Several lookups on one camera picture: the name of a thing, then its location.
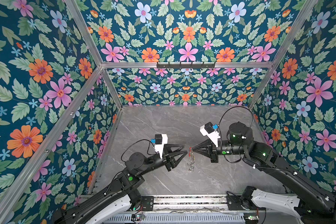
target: green leaf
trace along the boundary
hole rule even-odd
[[[0,61],[0,78],[6,83],[9,84],[11,74],[10,70],[7,68],[7,65]]]

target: small blue flower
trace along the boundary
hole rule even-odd
[[[40,182],[40,183],[45,182],[45,176],[42,176],[42,175],[41,175],[41,178],[39,179],[39,182]]]
[[[37,101],[35,101],[34,99],[32,99],[32,101],[31,102],[29,102],[29,104],[30,105],[32,105],[32,108],[35,108],[35,107],[37,107]]]
[[[93,18],[92,18],[92,15],[91,15],[91,14],[86,14],[86,16],[87,16],[87,19],[89,19],[90,21],[92,21],[92,20],[93,20]]]
[[[19,55],[22,55],[21,53],[20,53],[20,49],[15,49],[15,47],[12,47],[12,49],[13,49],[13,51],[11,51],[13,54],[15,54],[16,56],[19,56]]]
[[[99,16],[101,17],[101,19],[105,18],[105,14],[99,13]]]
[[[0,106],[0,116],[2,116],[3,114],[6,115],[7,113],[5,113],[7,111],[7,109],[4,109],[2,106]]]
[[[152,11],[150,12],[150,14],[152,14],[152,16],[157,15],[157,11],[155,11],[154,9],[152,9]]]
[[[54,211],[50,211],[49,215],[46,217],[47,219],[51,220],[52,215],[54,214]]]
[[[5,151],[5,149],[2,149],[2,153],[0,154],[1,159],[4,161],[6,157],[10,157],[10,150]]]
[[[275,18],[277,18],[277,19],[280,18],[280,16],[281,16],[281,12],[275,14]]]
[[[69,72],[71,68],[68,67],[68,65],[66,65],[65,69],[66,69],[67,72]]]
[[[35,117],[32,117],[32,118],[27,117],[27,119],[28,119],[29,121],[27,121],[26,124],[30,124],[30,126],[32,126],[33,123],[36,123],[36,121],[34,121]]]
[[[53,174],[56,168],[54,168],[54,166],[52,166],[51,168],[49,168],[49,175]]]
[[[197,15],[197,18],[195,18],[195,20],[198,20],[198,22],[202,19],[202,14]]]
[[[179,18],[178,18],[180,21],[183,21],[183,20],[185,20],[185,18],[184,18],[184,15],[179,15]]]

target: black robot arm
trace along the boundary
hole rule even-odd
[[[144,182],[142,175],[162,166],[171,171],[188,153],[182,151],[183,147],[165,144],[162,158],[158,153],[148,158],[140,152],[133,153],[125,162],[126,168],[107,187],[76,207],[57,210],[53,224],[98,224],[119,212],[138,209],[142,197],[137,188]]]
[[[304,223],[336,224],[336,192],[322,189],[272,147],[254,141],[252,129],[243,123],[231,124],[228,135],[230,140],[218,140],[218,147],[208,139],[192,150],[209,157],[212,163],[218,163],[220,155],[240,155],[245,163],[276,178],[301,199],[299,206],[293,209]]]

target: light blue flower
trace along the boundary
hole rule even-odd
[[[27,119],[28,119],[29,121],[27,121],[26,124],[30,124],[30,126],[32,126],[33,123],[36,123],[36,121],[34,121],[35,117],[32,117],[32,118],[27,117]]]
[[[37,101],[35,101],[34,99],[32,99],[32,101],[31,102],[29,102],[29,104],[30,105],[32,105],[32,108],[35,108],[35,107],[37,107]]]
[[[105,14],[99,13],[99,16],[101,17],[101,19],[105,18]]]
[[[2,153],[0,154],[1,159],[4,161],[6,157],[10,157],[10,150],[5,151],[5,149],[2,149]]]
[[[198,20],[198,22],[202,19],[202,14],[197,15],[197,18],[195,18],[195,20]]]
[[[180,21],[183,21],[183,20],[185,20],[185,18],[184,18],[184,15],[179,15],[179,18],[178,18]]]
[[[2,106],[0,106],[0,116],[2,116],[3,114],[6,115],[7,109],[4,109]]]
[[[13,51],[11,51],[13,54],[15,54],[16,56],[19,56],[19,55],[22,55],[21,53],[20,53],[20,49],[15,49],[15,47],[12,47],[12,49],[13,49]]]
[[[92,15],[91,15],[91,14],[86,14],[86,16],[87,16],[87,19],[89,19],[90,21],[92,21],[92,20],[93,20],[93,18],[92,18]]]

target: aluminum frame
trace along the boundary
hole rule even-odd
[[[40,169],[42,163],[45,161],[49,152],[56,144],[56,141],[63,133],[68,123],[72,119],[72,115],[77,111],[82,101],[86,98],[91,87],[99,78],[102,68],[98,67],[94,70],[91,76],[87,79],[81,90],[77,93],[76,97],[72,100],[70,105],[66,108],[63,115],[58,119],[57,123],[51,129],[49,134],[43,140],[39,148],[32,155],[25,167],[22,169],[18,177],[3,196],[0,201],[0,224],[3,224],[9,213],[16,206],[16,203],[21,198],[28,185],[31,183],[37,170]]]
[[[290,47],[290,45],[294,41],[297,33],[300,31],[302,25],[305,23],[307,17],[310,15],[312,9],[317,4],[317,2],[318,2],[318,0],[306,0],[304,5],[302,6],[302,9],[300,10],[299,14],[296,16],[296,19],[291,26],[290,32],[287,34],[284,42],[281,44],[278,52],[276,53],[276,55],[273,59],[272,68],[270,68],[266,72],[263,80],[260,82],[260,85],[256,89],[256,91],[254,93],[254,96],[253,96],[252,100],[250,101],[250,103],[248,105],[249,109],[251,109],[251,110],[253,109],[256,101],[258,101],[260,95],[263,93],[263,91],[264,91],[266,85],[268,84],[271,76],[274,74],[274,72],[278,68],[279,63],[284,58],[288,48]]]

